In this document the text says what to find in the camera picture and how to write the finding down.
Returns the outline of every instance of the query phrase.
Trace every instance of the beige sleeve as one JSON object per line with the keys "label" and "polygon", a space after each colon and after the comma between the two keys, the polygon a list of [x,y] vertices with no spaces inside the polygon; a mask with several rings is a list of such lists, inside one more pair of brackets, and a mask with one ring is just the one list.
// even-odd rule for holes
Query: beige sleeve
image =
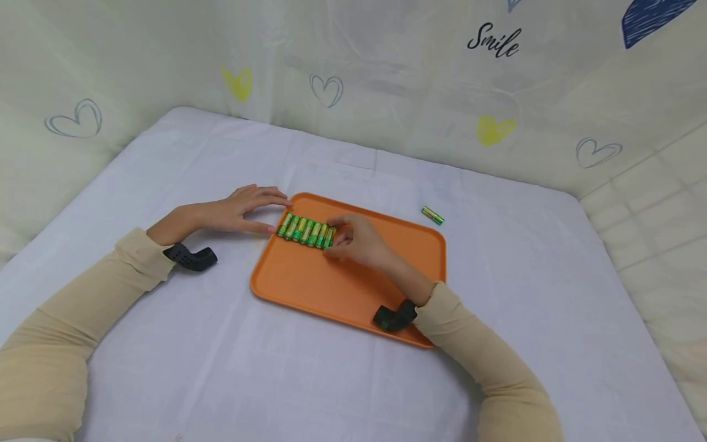
{"label": "beige sleeve", "polygon": [[462,364],[486,395],[479,442],[562,442],[559,418],[535,374],[446,284],[437,283],[417,315],[415,326]]}
{"label": "beige sleeve", "polygon": [[0,349],[0,441],[73,440],[88,391],[86,361],[128,308],[167,279],[174,263],[164,249],[136,228],[7,339]]}

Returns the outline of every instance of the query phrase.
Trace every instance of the hand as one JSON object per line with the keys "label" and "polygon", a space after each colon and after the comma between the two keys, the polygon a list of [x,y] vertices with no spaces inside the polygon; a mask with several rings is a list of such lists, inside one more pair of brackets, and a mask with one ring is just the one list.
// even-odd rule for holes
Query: hand
{"label": "hand", "polygon": [[201,219],[201,228],[225,232],[275,233],[274,226],[248,221],[243,215],[258,207],[271,204],[291,207],[292,202],[277,187],[258,187],[251,184],[240,187],[228,198],[195,204]]}
{"label": "hand", "polygon": [[385,243],[373,224],[364,216],[344,214],[327,220],[332,226],[348,225],[343,235],[334,239],[324,256],[349,258],[384,274],[402,294],[418,307],[430,300],[435,284],[412,267]]}
{"label": "hand", "polygon": [[393,250],[385,243],[373,224],[359,214],[344,214],[327,220],[331,226],[348,225],[351,230],[334,239],[331,247],[324,249],[324,256],[349,258],[367,267],[382,269],[388,262],[397,258]]}
{"label": "hand", "polygon": [[258,187],[251,184],[236,189],[225,199],[176,208],[150,227],[147,236],[157,244],[172,245],[182,242],[202,228],[228,232],[274,233],[274,226],[243,218],[245,213],[270,204],[293,206],[287,195],[277,187]]}

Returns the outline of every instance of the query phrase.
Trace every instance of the finger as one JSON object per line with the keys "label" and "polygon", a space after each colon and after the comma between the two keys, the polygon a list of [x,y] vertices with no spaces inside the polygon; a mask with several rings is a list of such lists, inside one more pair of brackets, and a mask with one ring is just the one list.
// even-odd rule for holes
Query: finger
{"label": "finger", "polygon": [[253,183],[253,184],[249,184],[247,186],[239,187],[238,189],[234,190],[233,193],[230,195],[233,197],[235,195],[243,193],[245,190],[248,190],[248,189],[251,189],[251,188],[257,187],[257,186],[258,186],[257,184]]}
{"label": "finger", "polygon": [[280,192],[280,189],[277,188],[277,186],[270,186],[270,187],[258,187],[258,191],[255,192],[256,195],[270,195],[273,197],[280,197],[287,199],[287,195],[285,195],[283,192]]}
{"label": "finger", "polygon": [[351,246],[333,245],[324,249],[324,256],[328,258],[345,258],[349,254]]}
{"label": "finger", "polygon": [[272,234],[275,233],[275,230],[277,229],[275,229],[275,226],[271,226],[269,224],[244,220],[238,223],[238,230],[242,232]]}
{"label": "finger", "polygon": [[349,243],[354,239],[354,231],[345,231],[343,234],[334,238],[334,246],[342,245],[344,241]]}
{"label": "finger", "polygon": [[255,210],[258,207],[265,207],[269,206],[271,204],[275,204],[277,206],[285,206],[285,207],[292,207],[295,205],[292,201],[290,201],[287,198],[280,198],[280,197],[257,197],[251,199],[246,205],[245,205],[245,211],[251,211]]}
{"label": "finger", "polygon": [[356,224],[358,223],[358,218],[360,215],[358,214],[341,214],[337,216],[332,216],[331,218],[327,219],[327,224],[330,226],[343,226],[344,224],[349,224],[350,226],[353,226],[354,228],[356,227]]}

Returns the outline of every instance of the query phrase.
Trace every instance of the wall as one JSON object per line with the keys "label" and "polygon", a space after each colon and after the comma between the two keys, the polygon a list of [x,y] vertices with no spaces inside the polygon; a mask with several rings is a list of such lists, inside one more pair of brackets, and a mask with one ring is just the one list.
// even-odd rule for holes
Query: wall
{"label": "wall", "polygon": [[[0,11],[0,263],[176,105],[577,197],[707,120],[704,1],[30,0]],[[643,32],[651,23],[664,26]],[[479,33],[513,41],[474,47]]]}
{"label": "wall", "polygon": [[581,200],[707,432],[707,126]]}

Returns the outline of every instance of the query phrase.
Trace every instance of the green battery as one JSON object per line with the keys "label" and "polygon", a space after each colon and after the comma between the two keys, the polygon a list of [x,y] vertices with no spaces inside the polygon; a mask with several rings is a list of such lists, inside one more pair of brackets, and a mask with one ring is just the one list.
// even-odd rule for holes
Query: green battery
{"label": "green battery", "polygon": [[322,228],[319,230],[319,236],[317,237],[317,242],[315,243],[317,249],[324,248],[324,241],[327,239],[327,230],[329,230],[329,224],[322,224]]}
{"label": "green battery", "polygon": [[297,229],[297,223],[300,222],[300,217],[295,215],[292,217],[292,221],[290,222],[290,226],[287,228],[287,231],[285,232],[284,238],[289,241],[292,239],[292,235],[295,234],[295,230]]}
{"label": "green battery", "polygon": [[277,236],[280,238],[285,236],[285,232],[287,231],[287,226],[290,225],[290,221],[292,221],[292,213],[285,215],[285,221],[282,221],[282,225],[279,229],[277,229]]}
{"label": "green battery", "polygon": [[307,227],[307,220],[304,216],[300,218],[300,222],[297,224],[297,228],[295,229],[295,234],[292,235],[292,241],[295,241],[296,243],[300,242],[300,237],[302,236],[302,232],[305,230]]}
{"label": "green battery", "polygon": [[305,227],[305,231],[302,232],[302,236],[300,237],[300,244],[304,245],[307,244],[307,240],[310,237],[310,233],[312,233],[312,228],[314,227],[314,220],[310,219],[307,221],[307,226]]}
{"label": "green battery", "polygon": [[322,249],[325,249],[327,247],[331,247],[332,242],[334,241],[334,234],[337,232],[337,228],[330,226],[329,230],[327,231],[327,237],[324,239],[324,246],[322,246]]}
{"label": "green battery", "polygon": [[432,221],[435,221],[435,223],[437,223],[438,226],[444,222],[444,218],[437,215],[437,213],[435,213],[434,210],[430,209],[427,206],[422,208],[422,213],[425,214],[425,216],[427,216]]}
{"label": "green battery", "polygon": [[310,234],[309,239],[307,239],[307,245],[310,247],[314,247],[314,244],[317,243],[317,238],[319,237],[319,232],[322,230],[322,223],[314,223],[314,227],[312,227],[312,233]]}

